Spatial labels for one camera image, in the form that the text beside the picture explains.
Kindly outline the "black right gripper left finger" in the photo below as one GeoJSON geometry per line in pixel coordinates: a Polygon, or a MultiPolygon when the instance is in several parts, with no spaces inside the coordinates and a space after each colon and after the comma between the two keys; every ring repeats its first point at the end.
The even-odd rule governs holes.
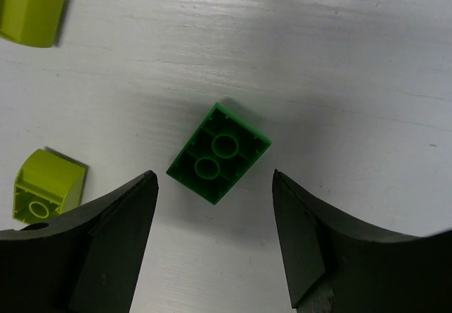
{"type": "Polygon", "coordinates": [[[1,232],[2,312],[128,312],[157,204],[147,171],[76,209],[1,232]]]}

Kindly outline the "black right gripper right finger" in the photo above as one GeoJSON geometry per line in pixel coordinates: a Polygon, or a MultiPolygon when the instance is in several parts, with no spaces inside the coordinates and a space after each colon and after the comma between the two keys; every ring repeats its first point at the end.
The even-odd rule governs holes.
{"type": "Polygon", "coordinates": [[[275,171],[273,209],[297,312],[450,312],[451,232],[364,222],[275,171]]]}

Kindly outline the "lime lego brick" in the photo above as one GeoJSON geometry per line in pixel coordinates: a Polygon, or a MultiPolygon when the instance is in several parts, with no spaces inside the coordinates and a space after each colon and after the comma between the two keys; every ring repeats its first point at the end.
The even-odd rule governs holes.
{"type": "Polygon", "coordinates": [[[37,48],[59,38],[69,0],[1,0],[1,37],[37,48]]]}
{"type": "Polygon", "coordinates": [[[54,150],[40,148],[20,167],[13,186],[17,221],[31,225],[77,208],[88,166],[54,150]]]}

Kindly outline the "green square lego brick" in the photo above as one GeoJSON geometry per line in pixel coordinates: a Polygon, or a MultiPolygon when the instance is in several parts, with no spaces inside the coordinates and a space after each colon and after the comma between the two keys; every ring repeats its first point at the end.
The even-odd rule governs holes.
{"type": "Polygon", "coordinates": [[[270,139],[216,103],[167,175],[217,204],[270,146],[270,139]]]}

